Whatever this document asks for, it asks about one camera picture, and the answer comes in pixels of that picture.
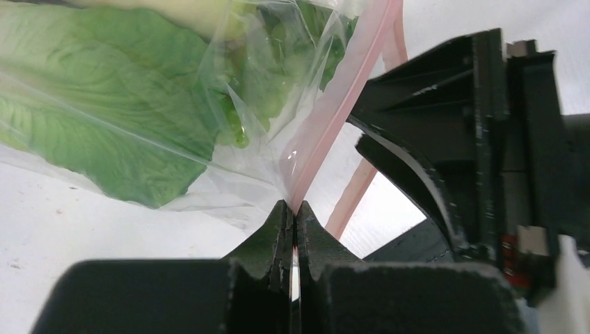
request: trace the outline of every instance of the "ziplock bag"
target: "ziplock bag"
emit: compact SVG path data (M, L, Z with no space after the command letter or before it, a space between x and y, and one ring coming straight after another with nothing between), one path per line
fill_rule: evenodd
M0 161L171 210L296 209L401 10L34 2L0 0Z

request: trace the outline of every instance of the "plastic bag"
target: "plastic bag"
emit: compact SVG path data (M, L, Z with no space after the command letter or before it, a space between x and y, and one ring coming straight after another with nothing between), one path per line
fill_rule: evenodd
M296 209L401 9L34 2L0 0L0 161L171 210Z

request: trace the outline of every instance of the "black mechanical part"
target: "black mechanical part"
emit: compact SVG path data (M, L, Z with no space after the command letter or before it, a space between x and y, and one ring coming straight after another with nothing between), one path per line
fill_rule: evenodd
M554 52L503 46L499 29L443 43L369 81L349 122L456 261L494 264L534 305L555 287L558 235L590 248L590 128L564 125Z
M527 332L510 286L484 264L331 264L318 291L322 333Z
M33 334L289 333L293 222L278 202L231 259L77 264Z
M453 262L447 240L427 218L362 259L366 262Z
M302 333L319 333L321 328L321 300L317 281L327 264L360 261L318 222L312 208L304 201L296 220L296 250L299 263L298 328Z
M83 262L59 280L32 333L224 333L241 311L231 291L243 274L235 262Z

